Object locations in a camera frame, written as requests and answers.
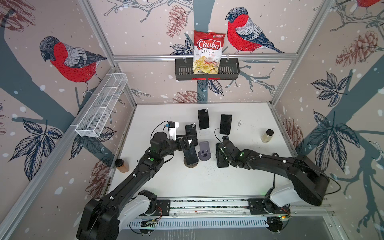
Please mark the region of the black phone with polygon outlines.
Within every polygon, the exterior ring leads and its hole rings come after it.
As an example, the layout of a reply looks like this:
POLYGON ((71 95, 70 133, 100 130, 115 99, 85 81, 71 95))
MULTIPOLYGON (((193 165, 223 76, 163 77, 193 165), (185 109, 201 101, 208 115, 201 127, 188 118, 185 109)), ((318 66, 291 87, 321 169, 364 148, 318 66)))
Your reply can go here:
POLYGON ((192 140, 189 140, 189 141, 190 141, 190 147, 191 147, 192 155, 191 156, 185 156, 184 158, 187 159, 187 163, 192 164, 192 163, 198 162, 199 158, 197 156, 196 149, 195 149, 194 144, 192 143, 192 140))
POLYGON ((220 150, 220 144, 216 144, 216 160, 218 168, 228 168, 229 163, 225 159, 224 153, 220 150))
POLYGON ((209 110, 208 109, 198 110, 198 120, 199 120, 200 130, 208 129, 210 127, 209 110))
POLYGON ((222 114, 220 121, 220 135, 229 135, 231 133, 232 118, 230 114, 222 114))

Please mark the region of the grey round phone stand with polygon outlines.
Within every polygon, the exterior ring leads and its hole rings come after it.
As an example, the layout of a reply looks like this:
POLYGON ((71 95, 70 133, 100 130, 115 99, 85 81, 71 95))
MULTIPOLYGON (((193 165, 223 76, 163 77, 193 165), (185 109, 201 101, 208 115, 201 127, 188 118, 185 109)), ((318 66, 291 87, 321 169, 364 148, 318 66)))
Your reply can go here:
POLYGON ((208 141, 200 142, 200 150, 198 152, 198 157, 203 162, 208 161, 212 157, 210 144, 208 141))

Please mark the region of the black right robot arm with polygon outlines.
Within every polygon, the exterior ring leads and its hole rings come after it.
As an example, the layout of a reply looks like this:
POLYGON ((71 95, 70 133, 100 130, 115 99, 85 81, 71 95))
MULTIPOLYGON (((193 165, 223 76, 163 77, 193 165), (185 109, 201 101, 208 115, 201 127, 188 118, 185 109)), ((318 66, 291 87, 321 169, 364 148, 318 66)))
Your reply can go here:
POLYGON ((246 170, 260 170, 289 179, 301 200, 313 206, 323 203, 330 178, 306 156, 282 158, 239 150, 228 137, 216 144, 216 156, 222 162, 246 170))

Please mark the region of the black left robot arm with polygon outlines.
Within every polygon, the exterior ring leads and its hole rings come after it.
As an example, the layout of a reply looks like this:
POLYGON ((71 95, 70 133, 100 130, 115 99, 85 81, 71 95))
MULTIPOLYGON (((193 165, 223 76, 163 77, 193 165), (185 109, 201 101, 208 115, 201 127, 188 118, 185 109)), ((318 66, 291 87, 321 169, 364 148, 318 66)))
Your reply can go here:
POLYGON ((141 214, 156 209, 157 196, 140 188, 164 165, 164 158, 175 151, 194 147, 197 136, 181 135, 174 140, 166 133, 157 132, 151 146, 138 160, 132 173, 115 189, 99 200, 90 200, 83 211, 76 234, 79 240, 115 240, 120 231, 141 214))

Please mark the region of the purple edged phone on stand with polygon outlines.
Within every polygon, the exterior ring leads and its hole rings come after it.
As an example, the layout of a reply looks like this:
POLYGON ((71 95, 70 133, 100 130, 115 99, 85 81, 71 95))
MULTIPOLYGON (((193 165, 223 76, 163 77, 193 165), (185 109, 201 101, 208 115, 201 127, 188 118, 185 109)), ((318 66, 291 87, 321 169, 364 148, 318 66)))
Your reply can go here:
POLYGON ((196 147, 198 145, 197 126, 196 124, 190 124, 185 126, 186 136, 189 136, 193 141, 192 143, 196 147))

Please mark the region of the wooden round phone stand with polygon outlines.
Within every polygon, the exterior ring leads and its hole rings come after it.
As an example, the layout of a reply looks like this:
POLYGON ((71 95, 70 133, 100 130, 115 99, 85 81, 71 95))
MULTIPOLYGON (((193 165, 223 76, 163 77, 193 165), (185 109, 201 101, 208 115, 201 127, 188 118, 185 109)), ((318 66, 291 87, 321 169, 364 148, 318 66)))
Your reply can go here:
POLYGON ((187 167, 187 168, 195 168, 197 165, 198 165, 199 162, 195 162, 195 163, 192 163, 192 164, 189 164, 187 163, 187 159, 184 158, 184 165, 187 167))

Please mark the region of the yellow liquid jar black lid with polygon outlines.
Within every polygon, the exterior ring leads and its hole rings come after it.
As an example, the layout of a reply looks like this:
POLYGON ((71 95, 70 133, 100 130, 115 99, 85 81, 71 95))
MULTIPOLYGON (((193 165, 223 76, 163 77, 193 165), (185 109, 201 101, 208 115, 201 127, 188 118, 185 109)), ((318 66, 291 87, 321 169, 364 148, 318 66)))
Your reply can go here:
POLYGON ((266 132, 262 135, 261 140, 263 143, 268 143, 274 136, 274 131, 272 129, 267 129, 266 132))

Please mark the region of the red cassava chips bag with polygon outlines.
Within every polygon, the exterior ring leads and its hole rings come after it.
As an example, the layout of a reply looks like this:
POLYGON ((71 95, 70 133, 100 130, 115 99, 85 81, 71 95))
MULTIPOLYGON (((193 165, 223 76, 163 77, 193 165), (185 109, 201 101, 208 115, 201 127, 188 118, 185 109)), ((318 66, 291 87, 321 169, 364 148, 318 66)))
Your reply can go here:
POLYGON ((193 73, 218 74, 226 34, 194 31, 193 73))

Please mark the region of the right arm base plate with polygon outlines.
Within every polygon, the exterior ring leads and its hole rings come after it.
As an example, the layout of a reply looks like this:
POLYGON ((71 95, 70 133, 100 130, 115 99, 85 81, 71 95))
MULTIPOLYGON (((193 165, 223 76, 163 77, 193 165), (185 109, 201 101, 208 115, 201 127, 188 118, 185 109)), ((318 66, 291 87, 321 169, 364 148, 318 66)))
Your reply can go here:
POLYGON ((291 208, 289 205, 283 207, 277 206, 271 200, 267 199, 248 199, 248 207, 251 215, 290 215, 291 208))

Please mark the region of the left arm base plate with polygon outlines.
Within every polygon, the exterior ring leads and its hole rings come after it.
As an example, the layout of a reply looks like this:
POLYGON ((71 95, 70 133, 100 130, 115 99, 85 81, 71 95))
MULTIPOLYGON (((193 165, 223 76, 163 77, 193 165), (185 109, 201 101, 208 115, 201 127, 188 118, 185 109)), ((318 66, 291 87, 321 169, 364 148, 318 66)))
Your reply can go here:
POLYGON ((157 200, 155 208, 153 210, 149 210, 148 213, 142 214, 142 216, 151 217, 151 218, 155 218, 155 217, 158 218, 160 216, 169 216, 170 208, 171 208, 170 200, 157 200))

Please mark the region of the black wall basket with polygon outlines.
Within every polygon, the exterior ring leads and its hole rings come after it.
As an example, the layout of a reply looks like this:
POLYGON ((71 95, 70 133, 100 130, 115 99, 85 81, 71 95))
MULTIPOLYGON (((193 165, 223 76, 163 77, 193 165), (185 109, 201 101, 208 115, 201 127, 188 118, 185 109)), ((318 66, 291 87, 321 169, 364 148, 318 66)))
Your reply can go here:
POLYGON ((175 77, 178 81, 236 80, 239 74, 238 59, 223 58, 218 74, 194 74, 193 59, 176 59, 175 61, 175 77))

